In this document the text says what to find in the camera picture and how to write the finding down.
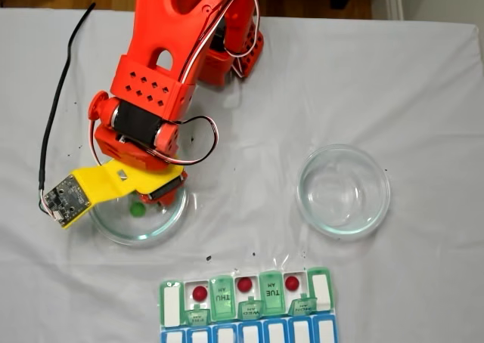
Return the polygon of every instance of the white table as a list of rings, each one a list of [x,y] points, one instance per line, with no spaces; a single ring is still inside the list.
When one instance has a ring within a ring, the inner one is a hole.
[[[193,107],[213,116],[221,143],[188,169],[185,224],[161,246],[129,249],[88,218],[65,231],[37,209],[42,134],[81,14],[0,10],[2,341],[156,342],[166,278],[315,265],[333,272],[341,342],[482,340],[484,77],[475,27],[262,19],[265,49],[251,77],[196,91]],[[93,164],[87,106],[109,89],[131,29],[131,13],[96,11],[79,34],[47,188]],[[392,185],[386,221],[359,243],[326,239],[296,210],[302,161],[333,143],[368,151]]]

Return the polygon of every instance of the red ball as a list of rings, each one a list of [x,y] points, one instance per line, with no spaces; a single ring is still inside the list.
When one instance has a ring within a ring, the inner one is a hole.
[[[299,288],[299,280],[297,277],[288,277],[286,279],[286,289],[294,292],[297,290],[297,288]]]
[[[197,286],[194,289],[193,296],[195,301],[204,301],[207,295],[208,292],[206,292],[206,289],[203,286]]]
[[[242,277],[237,282],[237,288],[241,292],[248,292],[252,289],[252,280],[249,277]]]

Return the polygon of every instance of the black cable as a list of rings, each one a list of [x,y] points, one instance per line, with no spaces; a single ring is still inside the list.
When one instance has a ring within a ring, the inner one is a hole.
[[[62,86],[64,85],[64,80],[67,76],[67,71],[69,70],[70,65],[70,49],[74,42],[74,38],[76,37],[77,31],[81,28],[81,25],[84,23],[87,16],[91,13],[92,9],[96,6],[95,3],[92,3],[89,8],[85,11],[82,15],[81,19],[77,23],[76,28],[73,30],[72,35],[70,35],[69,42],[67,43],[67,59],[66,64],[64,65],[64,69],[62,70],[62,74],[60,75],[59,83],[57,84],[57,89],[55,90],[54,100],[52,101],[52,108],[51,113],[48,116],[47,125],[45,126],[44,138],[42,139],[42,148],[40,151],[40,165],[39,165],[39,189],[44,189],[45,183],[45,158],[47,156],[47,144],[48,138],[51,134],[52,123],[54,122],[55,112],[57,111],[57,105],[59,104],[59,97],[61,96]]]

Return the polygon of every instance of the petri dish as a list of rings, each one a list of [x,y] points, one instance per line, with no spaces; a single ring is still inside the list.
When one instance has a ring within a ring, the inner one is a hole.
[[[142,203],[132,193],[100,203],[90,214],[96,228],[115,243],[150,246],[169,238],[178,229],[187,205],[187,190],[181,187],[169,206]]]
[[[388,178],[366,152],[345,144],[315,151],[296,191],[304,219],[329,237],[355,240],[381,224],[389,208]]]

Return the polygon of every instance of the green bead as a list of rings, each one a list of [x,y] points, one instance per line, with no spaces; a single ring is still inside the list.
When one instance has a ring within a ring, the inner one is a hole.
[[[133,217],[143,217],[146,213],[146,207],[141,202],[133,202],[129,207],[129,212]]]

